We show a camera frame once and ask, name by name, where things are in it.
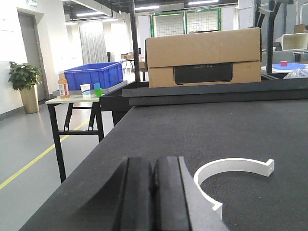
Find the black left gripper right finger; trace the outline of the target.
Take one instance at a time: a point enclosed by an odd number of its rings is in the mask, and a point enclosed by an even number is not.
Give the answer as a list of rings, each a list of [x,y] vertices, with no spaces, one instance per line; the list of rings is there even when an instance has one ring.
[[[154,167],[156,231],[227,231],[191,177],[183,157],[160,157]]]

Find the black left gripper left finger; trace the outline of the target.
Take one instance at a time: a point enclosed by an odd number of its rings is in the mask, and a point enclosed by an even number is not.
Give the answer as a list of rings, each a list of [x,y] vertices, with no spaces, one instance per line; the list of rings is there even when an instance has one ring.
[[[107,183],[68,220],[68,230],[151,230],[152,185],[147,159],[123,159]]]

